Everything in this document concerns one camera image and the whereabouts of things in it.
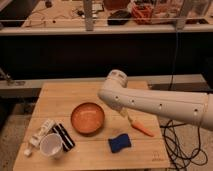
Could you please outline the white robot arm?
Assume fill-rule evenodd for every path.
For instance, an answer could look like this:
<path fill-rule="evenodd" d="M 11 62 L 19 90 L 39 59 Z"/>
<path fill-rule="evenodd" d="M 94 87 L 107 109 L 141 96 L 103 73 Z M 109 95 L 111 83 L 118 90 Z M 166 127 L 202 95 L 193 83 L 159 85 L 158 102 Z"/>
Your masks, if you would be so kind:
<path fill-rule="evenodd" d="M 111 70 L 98 97 L 113 110 L 130 108 L 213 131 L 213 94 L 139 90 L 127 82 L 124 72 Z"/>

